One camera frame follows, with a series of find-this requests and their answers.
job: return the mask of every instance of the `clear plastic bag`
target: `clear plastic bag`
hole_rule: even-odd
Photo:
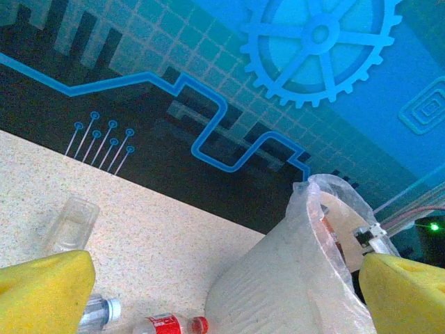
[[[313,175],[293,190],[285,218],[211,288],[206,316],[215,319],[220,334],[375,334],[322,222],[322,205],[337,227],[347,221],[348,228],[374,224],[372,209],[333,175]],[[342,236],[353,242],[350,232]]]

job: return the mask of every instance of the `clear bottle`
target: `clear bottle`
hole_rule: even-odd
[[[133,328],[132,334],[207,334],[209,323],[204,317],[186,319],[166,313],[145,318]]]
[[[103,299],[100,294],[92,294],[86,303],[77,333],[100,331],[110,321],[120,317],[120,302],[117,299]]]

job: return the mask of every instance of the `bottle label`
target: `bottle label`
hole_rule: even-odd
[[[152,322],[156,334],[181,334],[181,326],[174,315],[168,313],[148,319]]]

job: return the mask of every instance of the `bottle cap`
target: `bottle cap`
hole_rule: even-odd
[[[108,322],[115,321],[120,317],[120,302],[119,299],[107,299],[108,303]]]
[[[193,334],[207,334],[209,331],[209,322],[204,317],[195,317],[192,319]]]

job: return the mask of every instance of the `white countertop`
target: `white countertop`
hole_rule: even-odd
[[[0,267],[41,257],[50,220],[71,196],[101,208],[86,246],[95,292],[122,303],[118,324],[203,315],[216,278],[263,235],[0,132]]]

